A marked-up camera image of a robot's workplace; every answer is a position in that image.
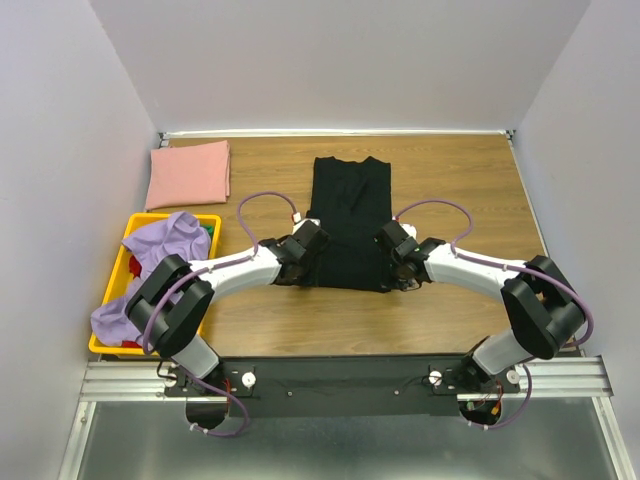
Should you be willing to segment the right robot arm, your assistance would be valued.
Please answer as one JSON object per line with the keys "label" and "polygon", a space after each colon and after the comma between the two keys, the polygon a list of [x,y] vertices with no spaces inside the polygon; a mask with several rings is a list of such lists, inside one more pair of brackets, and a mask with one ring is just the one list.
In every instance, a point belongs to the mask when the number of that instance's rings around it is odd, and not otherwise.
{"label": "right robot arm", "polygon": [[439,376],[435,387],[480,392],[506,369],[530,360],[550,360],[574,341],[592,315],[548,257],[516,261],[475,255],[453,243],[415,239],[409,225],[388,222],[374,237],[399,289],[424,283],[450,284],[503,303],[509,327],[480,341],[459,364]]}

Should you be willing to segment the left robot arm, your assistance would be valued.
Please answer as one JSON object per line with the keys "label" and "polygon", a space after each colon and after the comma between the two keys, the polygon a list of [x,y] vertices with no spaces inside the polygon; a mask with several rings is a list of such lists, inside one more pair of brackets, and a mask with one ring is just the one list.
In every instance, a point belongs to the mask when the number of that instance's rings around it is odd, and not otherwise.
{"label": "left robot arm", "polygon": [[198,333],[209,306],[256,287],[299,284],[328,243],[319,222],[304,219],[291,234],[238,254],[192,262],[169,255],[128,301],[125,315],[142,334],[145,353],[172,360],[187,370],[197,393],[212,394],[221,385],[222,360]]}

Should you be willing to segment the black t-shirt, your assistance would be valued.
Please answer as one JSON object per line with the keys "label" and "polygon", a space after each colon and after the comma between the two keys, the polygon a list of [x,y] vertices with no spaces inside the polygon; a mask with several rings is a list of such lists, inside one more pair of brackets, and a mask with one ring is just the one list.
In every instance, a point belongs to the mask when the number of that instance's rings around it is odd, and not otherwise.
{"label": "black t-shirt", "polygon": [[390,266],[374,240],[392,217],[389,163],[317,158],[307,216],[320,221],[329,242],[298,286],[391,290]]}

